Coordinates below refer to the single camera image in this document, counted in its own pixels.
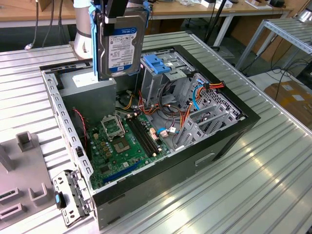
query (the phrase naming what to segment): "red cable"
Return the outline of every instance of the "red cable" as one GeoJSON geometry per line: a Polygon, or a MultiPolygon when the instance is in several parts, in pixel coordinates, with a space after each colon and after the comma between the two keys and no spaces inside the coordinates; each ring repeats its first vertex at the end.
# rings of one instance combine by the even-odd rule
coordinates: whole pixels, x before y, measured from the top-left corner
{"type": "Polygon", "coordinates": [[[74,109],[74,111],[80,116],[80,119],[82,121],[83,124],[83,133],[84,133],[84,144],[85,144],[85,150],[87,150],[87,131],[86,131],[86,125],[84,124],[84,120],[82,115],[80,114],[80,112],[76,109],[74,109]]]}

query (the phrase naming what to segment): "yellow cable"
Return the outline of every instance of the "yellow cable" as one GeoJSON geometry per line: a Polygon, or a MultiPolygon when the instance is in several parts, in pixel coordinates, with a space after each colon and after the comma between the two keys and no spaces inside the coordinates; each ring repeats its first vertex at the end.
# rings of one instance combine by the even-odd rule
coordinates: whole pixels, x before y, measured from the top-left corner
{"type": "Polygon", "coordinates": [[[131,103],[132,103],[132,97],[133,97],[133,96],[131,95],[129,104],[128,104],[126,107],[123,108],[124,110],[128,110],[128,109],[130,108],[131,103]]]}

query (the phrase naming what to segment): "aluminum table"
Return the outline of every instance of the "aluminum table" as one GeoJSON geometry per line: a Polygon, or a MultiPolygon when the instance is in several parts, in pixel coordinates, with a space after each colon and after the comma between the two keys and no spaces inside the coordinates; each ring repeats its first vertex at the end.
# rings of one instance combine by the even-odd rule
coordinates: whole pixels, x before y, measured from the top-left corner
{"type": "MultiPolygon", "coordinates": [[[[261,120],[220,160],[101,233],[305,233],[312,224],[312,132],[185,32],[146,36],[144,49],[181,44],[261,120]]],[[[73,165],[39,66],[75,60],[70,46],[0,54],[0,142],[37,133],[50,176],[73,165]]],[[[66,229],[56,205],[1,233],[99,233],[90,216],[66,229]]]]}
{"type": "MultiPolygon", "coordinates": [[[[265,19],[262,21],[260,26],[258,27],[257,31],[255,32],[253,38],[250,40],[249,44],[247,45],[244,53],[240,57],[236,69],[239,70],[242,65],[245,62],[245,59],[247,58],[248,54],[258,41],[259,36],[261,35],[262,31],[268,28],[272,32],[267,37],[263,45],[258,51],[258,55],[265,50],[265,48],[268,46],[270,41],[272,40],[273,36],[276,34],[283,39],[289,41],[291,44],[298,47],[298,49],[303,50],[307,54],[312,53],[312,25],[307,25],[305,23],[302,23],[294,18],[289,19],[265,19]]],[[[284,64],[283,68],[286,67],[286,65],[293,59],[295,54],[290,56],[288,61],[284,64]]]]}

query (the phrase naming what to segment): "blue latch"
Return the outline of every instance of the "blue latch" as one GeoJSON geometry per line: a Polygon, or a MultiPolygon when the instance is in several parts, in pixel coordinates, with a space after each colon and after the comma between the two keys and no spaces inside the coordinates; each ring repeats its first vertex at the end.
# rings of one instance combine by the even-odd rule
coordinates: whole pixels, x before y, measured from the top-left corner
{"type": "Polygon", "coordinates": [[[170,67],[167,67],[156,55],[144,55],[143,58],[156,74],[171,71],[170,67]]]}

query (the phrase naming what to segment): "workbench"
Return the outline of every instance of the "workbench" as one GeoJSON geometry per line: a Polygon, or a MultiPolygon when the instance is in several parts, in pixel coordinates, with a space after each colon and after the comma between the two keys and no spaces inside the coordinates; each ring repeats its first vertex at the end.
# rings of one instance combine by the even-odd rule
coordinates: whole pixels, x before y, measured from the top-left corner
{"type": "MultiPolygon", "coordinates": [[[[58,24],[59,17],[59,2],[55,0],[54,20],[53,25],[58,24]]],[[[233,17],[235,16],[257,16],[257,15],[281,15],[281,19],[286,18],[292,8],[276,8],[258,10],[244,0],[239,0],[239,3],[233,4],[232,8],[224,8],[221,17],[226,17],[218,37],[214,42],[214,46],[219,46],[228,30],[233,17]]],[[[206,8],[201,4],[194,6],[184,6],[177,1],[174,2],[156,2],[153,7],[152,20],[168,20],[168,19],[186,19],[186,18],[204,18],[210,17],[213,8],[206,8]]],[[[49,5],[43,12],[39,12],[39,26],[49,25],[51,16],[51,5],[49,5]]],[[[2,6],[0,8],[0,28],[9,27],[25,27],[35,26],[36,12],[35,9],[25,10],[11,6],[2,6]]],[[[62,23],[75,24],[75,10],[71,0],[64,0],[62,7],[62,23]]]]}
{"type": "MultiPolygon", "coordinates": [[[[101,233],[305,233],[312,225],[312,132],[222,57],[185,32],[146,36],[143,49],[181,44],[261,120],[220,160],[101,233]]],[[[37,133],[50,177],[73,169],[39,66],[76,60],[69,45],[0,54],[0,142],[37,133]]],[[[98,233],[92,216],[66,229],[56,205],[2,230],[98,233]]]]}

